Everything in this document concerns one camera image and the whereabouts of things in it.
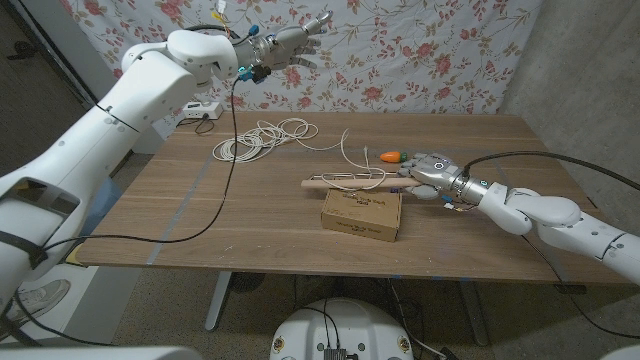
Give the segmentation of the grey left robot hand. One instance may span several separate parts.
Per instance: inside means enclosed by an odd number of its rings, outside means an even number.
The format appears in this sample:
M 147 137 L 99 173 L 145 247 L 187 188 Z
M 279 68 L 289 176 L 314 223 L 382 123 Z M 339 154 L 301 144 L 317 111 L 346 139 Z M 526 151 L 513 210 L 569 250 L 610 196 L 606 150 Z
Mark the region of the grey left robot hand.
M 277 28 L 250 37 L 235 47 L 239 67 L 279 71 L 290 65 L 299 65 L 316 69 L 317 64 L 302 58 L 302 55 L 316 53 L 321 42 L 314 35 L 324 32 L 323 26 L 329 23 L 333 14 L 329 10 L 303 25 Z

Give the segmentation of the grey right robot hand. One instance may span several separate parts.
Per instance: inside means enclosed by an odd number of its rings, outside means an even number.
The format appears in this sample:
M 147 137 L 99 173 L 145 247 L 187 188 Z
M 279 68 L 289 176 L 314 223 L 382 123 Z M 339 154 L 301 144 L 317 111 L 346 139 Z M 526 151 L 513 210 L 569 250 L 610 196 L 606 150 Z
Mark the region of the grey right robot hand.
M 433 200 L 444 192 L 455 192 L 464 202 L 478 205 L 488 192 L 490 184 L 467 175 L 450 158 L 433 154 L 416 154 L 401 164 L 397 174 L 420 182 L 405 191 L 422 200 Z

